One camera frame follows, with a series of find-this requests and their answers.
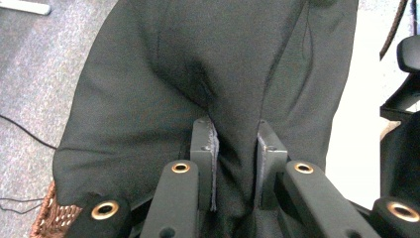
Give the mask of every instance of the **dark green pants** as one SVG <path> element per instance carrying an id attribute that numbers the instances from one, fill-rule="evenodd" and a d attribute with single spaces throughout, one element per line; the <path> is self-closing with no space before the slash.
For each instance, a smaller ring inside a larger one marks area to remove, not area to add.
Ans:
<path id="1" fill-rule="evenodd" d="M 218 210 L 203 236 L 270 237 L 278 227 L 253 211 L 260 120 L 292 160 L 325 168 L 357 9 L 358 0 L 120 0 L 54 155 L 58 202 L 139 202 L 166 163 L 188 158 L 192 123 L 209 115 L 220 141 Z"/>

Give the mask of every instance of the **gray carpet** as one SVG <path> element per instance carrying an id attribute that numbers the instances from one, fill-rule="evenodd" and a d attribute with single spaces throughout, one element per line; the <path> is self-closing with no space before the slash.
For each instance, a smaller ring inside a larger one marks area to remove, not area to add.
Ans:
<path id="1" fill-rule="evenodd" d="M 52 5 L 49 16 L 0 9 L 0 114 L 57 146 L 89 49 L 116 1 L 37 0 Z M 396 7 L 394 0 L 361 0 L 360 11 L 380 12 L 386 34 Z M 410 35 L 410 21 L 406 11 L 399 39 Z M 393 57 L 385 60 L 398 71 Z M 385 95 L 403 80 L 392 78 L 383 82 Z M 52 181 L 52 157 L 53 150 L 0 119 L 0 196 L 43 197 Z M 0 204 L 24 211 L 38 202 Z M 0 211 L 0 237 L 28 237 L 38 211 L 25 215 Z"/>

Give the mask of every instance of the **cord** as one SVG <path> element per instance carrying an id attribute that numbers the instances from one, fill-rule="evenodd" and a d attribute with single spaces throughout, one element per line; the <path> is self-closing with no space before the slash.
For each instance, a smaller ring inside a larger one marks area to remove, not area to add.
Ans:
<path id="1" fill-rule="evenodd" d="M 55 146 L 52 146 L 52 145 L 48 144 L 47 142 L 44 142 L 43 140 L 41 140 L 40 138 L 38 138 L 37 136 L 35 136 L 31 132 L 29 132 L 27 129 L 25 129 L 23 126 L 19 125 L 14 120 L 12 120 L 12 119 L 10 119 L 10 118 L 8 118 L 6 116 L 3 116 L 1 114 L 0 114 L 0 118 L 3 118 L 4 120 L 6 120 L 6 121 L 12 123 L 13 125 L 19 127 L 19 129 L 21 129 L 22 131 L 24 131 L 26 134 L 28 134 L 30 137 L 32 137 L 34 140 L 36 140 L 37 142 L 41 143 L 42 145 L 44 145 L 44 146 L 46 146 L 46 147 L 48 147 L 50 149 L 56 150 L 56 147 Z"/>
<path id="2" fill-rule="evenodd" d="M 14 198 L 0 197 L 0 200 L 10 200 L 10 201 L 16 201 L 16 202 L 23 203 L 23 202 L 39 201 L 39 200 L 43 200 L 43 198 L 35 198 L 35 199 L 28 199 L 28 200 L 19 200 L 19 199 L 14 199 Z M 12 212 L 18 213 L 19 215 L 24 215 L 24 214 L 26 214 L 26 213 L 28 213 L 28 212 L 30 212 L 32 210 L 37 209 L 41 205 L 42 205 L 42 203 L 40 203 L 40 204 L 38 204 L 38 205 L 36 205 L 36 206 L 34 206 L 32 208 L 29 208 L 28 210 L 25 210 L 25 211 L 18 211 L 18 210 L 14 210 L 14 209 L 4 208 L 2 205 L 0 205 L 0 210 L 2 210 L 2 211 L 12 211 Z"/>
<path id="3" fill-rule="evenodd" d="M 34 134 L 32 134 L 31 132 L 29 132 L 27 129 L 25 129 L 25 127 L 23 127 L 23 126 L 19 125 L 19 124 L 18 124 L 17 122 L 15 122 L 14 120 L 12 120 L 12 119 L 10 119 L 10 118 L 8 118 L 8 117 L 6 117 L 6 116 L 3 116 L 3 115 L 1 115 L 1 114 L 0 114 L 0 118 L 3 118 L 4 120 L 6 120 L 6 121 L 8 121 L 8 122 L 12 123 L 13 125 L 17 126 L 19 129 L 21 129 L 22 131 L 24 131 L 26 134 L 28 134 L 30 137 L 32 137 L 32 138 L 33 138 L 34 140 L 36 140 L 37 142 L 41 143 L 43 146 L 46 146 L 46 147 L 48 147 L 48 148 L 50 148 L 50 149 L 52 149 L 52 150 L 56 150 L 56 147 L 55 147 L 55 146 L 52 146 L 52 145 L 48 144 L 47 142 L 45 142 L 45 141 L 41 140 L 40 138 L 38 138 L 37 136 L 35 136 L 35 135 L 34 135 Z M 40 201 L 40 200 L 43 200 L 43 198 L 35 198 L 35 199 L 20 200 L 20 199 L 15 199 L 15 198 L 0 197 L 0 200 L 15 201 L 15 202 L 20 202 L 20 203 L 23 203 L 23 202 L 31 202 L 31 201 Z M 36 205 L 36 206 L 34 206 L 34 207 L 32 207 L 32 208 L 28 209 L 28 210 L 25 210 L 25 211 L 18 211 L 18 210 L 14 210 L 14 209 L 4 208 L 4 207 L 0 204 L 0 210 L 2 210 L 2 211 L 12 211 L 12 212 L 18 213 L 19 215 L 24 215 L 24 214 L 26 214 L 26 213 L 28 213 L 28 212 L 30 212 L 30 211 L 32 211 L 32 210 L 37 209 L 37 208 L 38 208 L 38 207 L 40 207 L 41 205 L 42 205 L 42 203 L 40 203 L 40 204 L 38 204 L 38 205 Z"/>
<path id="4" fill-rule="evenodd" d="M 383 59 L 389 47 L 391 46 L 393 39 L 395 38 L 396 31 L 398 30 L 399 23 L 401 22 L 402 16 L 404 15 L 404 10 L 405 10 L 405 7 L 407 6 L 407 3 L 408 3 L 408 0 L 400 0 L 399 2 L 394 21 L 392 23 L 392 27 L 389 30 L 388 36 L 386 37 L 386 41 L 383 44 L 383 47 L 379 53 L 380 60 Z"/>

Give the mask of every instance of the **brown patterned cloth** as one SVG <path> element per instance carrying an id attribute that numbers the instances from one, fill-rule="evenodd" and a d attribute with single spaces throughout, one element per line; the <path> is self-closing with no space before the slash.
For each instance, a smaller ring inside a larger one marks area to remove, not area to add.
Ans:
<path id="1" fill-rule="evenodd" d="M 72 206 L 60 206 L 56 202 L 55 183 L 52 182 L 44 197 L 40 213 L 32 225 L 31 238 L 61 238 L 76 219 L 82 209 Z"/>

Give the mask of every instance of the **black plastic bracket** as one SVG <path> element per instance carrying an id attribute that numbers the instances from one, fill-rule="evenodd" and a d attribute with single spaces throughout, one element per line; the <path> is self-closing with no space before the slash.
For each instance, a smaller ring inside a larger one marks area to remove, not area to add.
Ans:
<path id="1" fill-rule="evenodd" d="M 197 237 L 198 168 L 191 161 L 167 164 L 160 176 L 141 238 Z"/>
<path id="2" fill-rule="evenodd" d="M 265 120 L 260 123 L 258 142 L 255 206 L 261 210 L 271 210 L 277 207 L 275 173 L 284 171 L 287 150 Z"/>
<path id="3" fill-rule="evenodd" d="M 194 122 L 191 137 L 190 160 L 199 171 L 199 209 L 216 209 L 216 160 L 219 150 L 217 133 L 210 118 L 203 117 Z"/>
<path id="4" fill-rule="evenodd" d="M 420 73 L 410 73 L 402 85 L 386 100 L 382 108 L 404 111 L 419 100 Z"/>
<path id="5" fill-rule="evenodd" d="M 382 237 L 417 238 L 420 207 L 398 197 L 382 197 L 374 203 L 369 223 Z"/>
<path id="6" fill-rule="evenodd" d="M 288 162 L 276 179 L 285 189 L 275 190 L 278 202 L 287 192 L 310 237 L 379 237 L 317 166 Z"/>
<path id="7" fill-rule="evenodd" d="M 420 72 L 420 36 L 402 40 L 397 46 L 397 60 L 401 70 L 411 73 Z"/>

